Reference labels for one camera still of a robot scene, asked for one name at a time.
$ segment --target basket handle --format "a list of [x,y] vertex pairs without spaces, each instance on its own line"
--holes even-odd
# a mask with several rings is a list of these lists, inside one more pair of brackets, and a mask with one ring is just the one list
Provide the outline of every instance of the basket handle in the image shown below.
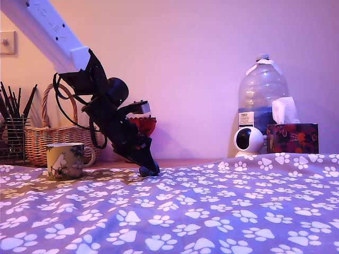
[[[65,93],[70,97],[72,94],[70,91],[62,84],[59,84],[59,87],[65,91]],[[47,114],[47,98],[49,91],[53,88],[53,84],[49,84],[48,87],[46,87],[45,91],[43,92],[42,97],[42,126],[45,127],[47,131],[49,131],[49,128],[51,127],[49,122],[49,116]],[[70,101],[72,103],[73,107],[73,121],[78,123],[78,108],[76,106],[76,102],[73,97],[70,97]]]

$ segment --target bed sheet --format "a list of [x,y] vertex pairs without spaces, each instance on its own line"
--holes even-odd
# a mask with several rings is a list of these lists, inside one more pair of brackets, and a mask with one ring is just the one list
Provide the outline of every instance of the bed sheet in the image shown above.
[[336,253],[339,155],[88,169],[50,181],[0,165],[1,253]]

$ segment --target water bottle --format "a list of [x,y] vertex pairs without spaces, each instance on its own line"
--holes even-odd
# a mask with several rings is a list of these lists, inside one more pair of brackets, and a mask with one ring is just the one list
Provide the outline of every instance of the water bottle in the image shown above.
[[287,96],[287,82],[281,70],[269,55],[258,55],[255,65],[247,71],[240,84],[239,128],[256,127],[266,138],[267,125],[276,123],[272,117],[272,102]]

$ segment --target white wall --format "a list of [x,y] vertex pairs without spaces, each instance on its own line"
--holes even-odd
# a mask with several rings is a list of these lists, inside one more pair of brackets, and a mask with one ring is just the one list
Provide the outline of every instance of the white wall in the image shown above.
[[[235,154],[238,86],[259,53],[283,70],[301,122],[319,123],[320,151],[339,151],[339,1],[51,2],[107,76],[127,83],[127,103],[149,100],[157,117],[155,158]],[[1,30],[17,31],[19,45],[17,56],[1,57],[1,80],[23,87],[24,102],[38,84],[31,116],[41,126],[53,66],[4,15]],[[69,125],[52,96],[49,110],[53,126]]]

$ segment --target wall plate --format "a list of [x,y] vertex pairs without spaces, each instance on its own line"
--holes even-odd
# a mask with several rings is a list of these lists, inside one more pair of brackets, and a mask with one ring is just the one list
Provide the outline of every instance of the wall plate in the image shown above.
[[0,53],[2,55],[14,55],[15,50],[15,32],[0,32]]

